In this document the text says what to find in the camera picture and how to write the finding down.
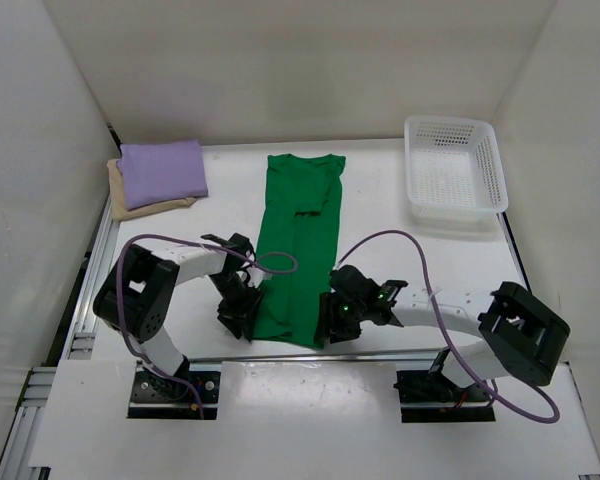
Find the purple t shirt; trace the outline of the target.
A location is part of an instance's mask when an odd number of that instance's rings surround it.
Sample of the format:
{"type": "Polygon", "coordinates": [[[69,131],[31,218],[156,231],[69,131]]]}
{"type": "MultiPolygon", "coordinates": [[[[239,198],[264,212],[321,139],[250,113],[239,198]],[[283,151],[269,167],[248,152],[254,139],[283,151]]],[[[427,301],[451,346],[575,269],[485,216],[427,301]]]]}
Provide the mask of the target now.
{"type": "Polygon", "coordinates": [[[122,144],[117,168],[128,209],[185,197],[206,197],[208,186],[198,140],[122,144]]]}

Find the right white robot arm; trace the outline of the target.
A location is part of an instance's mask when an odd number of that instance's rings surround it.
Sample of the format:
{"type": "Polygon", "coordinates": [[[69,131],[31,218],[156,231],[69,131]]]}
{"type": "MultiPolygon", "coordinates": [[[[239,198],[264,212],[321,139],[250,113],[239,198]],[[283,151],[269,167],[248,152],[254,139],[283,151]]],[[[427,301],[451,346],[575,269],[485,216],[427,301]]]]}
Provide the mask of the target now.
{"type": "Polygon", "coordinates": [[[319,297],[314,335],[319,345],[360,337],[361,324],[445,327],[475,337],[459,350],[457,360],[445,349],[432,371],[455,387],[473,378],[511,376],[530,386],[550,384],[571,329],[549,307],[515,282],[503,282],[491,293],[439,293],[404,280],[382,284],[352,265],[330,273],[329,291],[319,297]]]}

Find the green t shirt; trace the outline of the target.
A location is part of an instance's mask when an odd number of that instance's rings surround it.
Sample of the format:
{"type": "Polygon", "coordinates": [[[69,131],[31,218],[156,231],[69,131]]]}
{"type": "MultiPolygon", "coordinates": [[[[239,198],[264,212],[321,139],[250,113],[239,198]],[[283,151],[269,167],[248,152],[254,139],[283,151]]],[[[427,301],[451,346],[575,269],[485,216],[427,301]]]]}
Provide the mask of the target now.
{"type": "Polygon", "coordinates": [[[265,211],[257,242],[258,263],[286,270],[261,284],[264,298],[255,320],[255,340],[281,341],[320,349],[316,338],[320,295],[329,291],[336,263],[342,203],[344,156],[301,158],[270,155],[266,172],[265,211]]]}

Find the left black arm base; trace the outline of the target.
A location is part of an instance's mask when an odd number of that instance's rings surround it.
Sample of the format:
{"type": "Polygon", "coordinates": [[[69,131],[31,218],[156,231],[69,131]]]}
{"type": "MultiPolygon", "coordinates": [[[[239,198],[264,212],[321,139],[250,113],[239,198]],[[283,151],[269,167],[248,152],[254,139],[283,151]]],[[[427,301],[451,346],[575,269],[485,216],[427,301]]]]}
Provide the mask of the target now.
{"type": "Polygon", "coordinates": [[[202,408],[186,386],[159,378],[138,364],[130,390],[127,417],[142,420],[216,420],[221,366],[192,363],[189,383],[198,392],[202,408]]]}

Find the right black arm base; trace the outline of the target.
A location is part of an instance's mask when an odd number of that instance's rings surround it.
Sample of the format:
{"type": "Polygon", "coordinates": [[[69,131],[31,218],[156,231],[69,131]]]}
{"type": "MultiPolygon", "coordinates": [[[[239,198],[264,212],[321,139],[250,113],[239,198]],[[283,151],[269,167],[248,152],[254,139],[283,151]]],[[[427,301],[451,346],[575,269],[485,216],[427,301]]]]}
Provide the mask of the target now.
{"type": "Polygon", "coordinates": [[[399,370],[394,388],[403,424],[496,421],[491,397],[477,384],[460,388],[426,370],[399,370]]]}

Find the beige t shirt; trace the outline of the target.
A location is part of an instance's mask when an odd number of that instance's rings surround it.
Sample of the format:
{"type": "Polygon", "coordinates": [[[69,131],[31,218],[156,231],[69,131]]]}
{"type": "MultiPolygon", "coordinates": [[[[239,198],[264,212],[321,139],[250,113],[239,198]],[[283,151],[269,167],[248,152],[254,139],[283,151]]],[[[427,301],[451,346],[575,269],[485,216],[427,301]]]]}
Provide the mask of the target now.
{"type": "Polygon", "coordinates": [[[196,199],[194,197],[185,197],[180,199],[156,202],[134,209],[128,209],[125,203],[123,177],[117,168],[117,160],[109,160],[106,166],[108,170],[112,219],[115,221],[128,221],[179,208],[188,208],[196,202],[196,199]]]}

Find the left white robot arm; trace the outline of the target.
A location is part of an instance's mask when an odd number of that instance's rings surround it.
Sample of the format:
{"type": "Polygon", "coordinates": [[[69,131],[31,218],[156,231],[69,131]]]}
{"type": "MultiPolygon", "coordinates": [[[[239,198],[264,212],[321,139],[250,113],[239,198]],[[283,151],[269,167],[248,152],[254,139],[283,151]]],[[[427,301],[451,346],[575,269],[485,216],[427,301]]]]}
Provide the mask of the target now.
{"type": "Polygon", "coordinates": [[[199,247],[177,245],[150,251],[138,244],[119,256],[93,303],[94,314],[118,332],[142,361],[156,390],[179,398],[188,390],[189,360],[164,328],[174,290],[208,277],[221,296],[219,322],[237,339],[253,339],[264,292],[252,278],[250,240],[204,235],[199,247]]]}

